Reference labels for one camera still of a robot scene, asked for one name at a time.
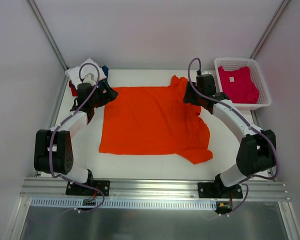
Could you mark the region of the orange t-shirt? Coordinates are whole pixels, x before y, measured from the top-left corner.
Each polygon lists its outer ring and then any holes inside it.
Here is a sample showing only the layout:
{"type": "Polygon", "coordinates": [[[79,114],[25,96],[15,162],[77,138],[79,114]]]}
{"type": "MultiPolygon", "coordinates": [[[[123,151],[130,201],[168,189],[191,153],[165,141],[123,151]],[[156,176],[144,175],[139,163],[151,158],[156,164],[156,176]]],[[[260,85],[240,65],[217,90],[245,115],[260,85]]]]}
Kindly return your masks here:
{"type": "Polygon", "coordinates": [[[115,155],[179,155],[192,164],[213,158],[210,130],[200,106],[184,103],[188,79],[168,86],[116,87],[104,108],[99,152],[115,155]]]}

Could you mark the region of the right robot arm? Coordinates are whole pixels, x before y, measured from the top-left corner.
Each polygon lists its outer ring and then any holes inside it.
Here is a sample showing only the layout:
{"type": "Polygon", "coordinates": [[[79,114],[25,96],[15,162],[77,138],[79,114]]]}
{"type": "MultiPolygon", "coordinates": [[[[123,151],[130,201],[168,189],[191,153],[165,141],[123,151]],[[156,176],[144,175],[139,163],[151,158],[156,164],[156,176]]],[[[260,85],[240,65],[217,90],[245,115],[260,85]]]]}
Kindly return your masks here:
{"type": "Polygon", "coordinates": [[[263,130],[249,123],[224,92],[216,91],[211,74],[202,74],[200,70],[196,74],[196,81],[190,80],[186,85],[183,102],[209,111],[239,142],[235,164],[216,175],[214,181],[198,183],[198,196],[241,199],[240,184],[276,166],[276,135],[272,130],[263,130]]]}

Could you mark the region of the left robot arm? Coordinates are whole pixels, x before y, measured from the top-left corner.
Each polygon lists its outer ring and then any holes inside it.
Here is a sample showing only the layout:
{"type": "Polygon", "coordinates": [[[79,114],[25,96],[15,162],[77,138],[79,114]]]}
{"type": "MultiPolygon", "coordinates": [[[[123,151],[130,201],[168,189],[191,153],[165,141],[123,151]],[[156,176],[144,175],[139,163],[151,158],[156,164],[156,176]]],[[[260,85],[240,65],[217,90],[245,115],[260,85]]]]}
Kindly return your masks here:
{"type": "Polygon", "coordinates": [[[33,165],[36,171],[65,178],[76,184],[83,195],[89,195],[95,188],[93,174],[75,163],[72,138],[91,122],[96,108],[114,101],[119,93],[106,80],[96,85],[80,83],[76,91],[68,116],[58,125],[37,131],[33,165]]]}

